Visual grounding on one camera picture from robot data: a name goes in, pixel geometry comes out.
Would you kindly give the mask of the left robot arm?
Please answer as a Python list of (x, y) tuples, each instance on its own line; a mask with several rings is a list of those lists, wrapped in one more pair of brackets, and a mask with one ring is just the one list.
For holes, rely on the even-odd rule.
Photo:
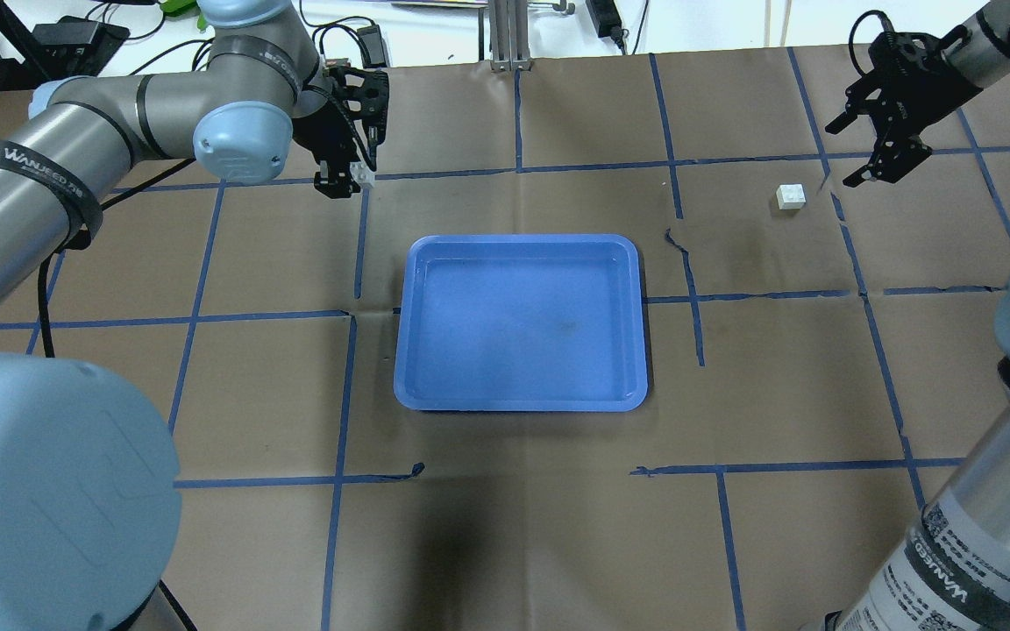
[[(203, 1), (202, 72), (40, 85), (0, 139), (0, 303), (41, 264), (95, 243), (102, 197), (141, 161), (196, 160), (224, 182), (373, 183), (388, 77), (325, 59), (288, 1)], [(152, 400), (109, 369), (0, 352), (0, 630), (128, 630), (181, 518), (179, 456)]]

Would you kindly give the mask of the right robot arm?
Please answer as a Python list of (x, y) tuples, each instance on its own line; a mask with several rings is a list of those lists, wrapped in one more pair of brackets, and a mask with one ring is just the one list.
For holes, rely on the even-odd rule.
[[(872, 155), (846, 187), (899, 182), (931, 148), (921, 132), (1010, 75), (1010, 1), (990, 1), (945, 36), (899, 32), (883, 12), (867, 52), (870, 71), (845, 91), (827, 124), (858, 117), (875, 131)], [(942, 490), (910, 521), (901, 542), (853, 606), (813, 630), (1010, 630), (1010, 276), (994, 317), (1006, 407)]]

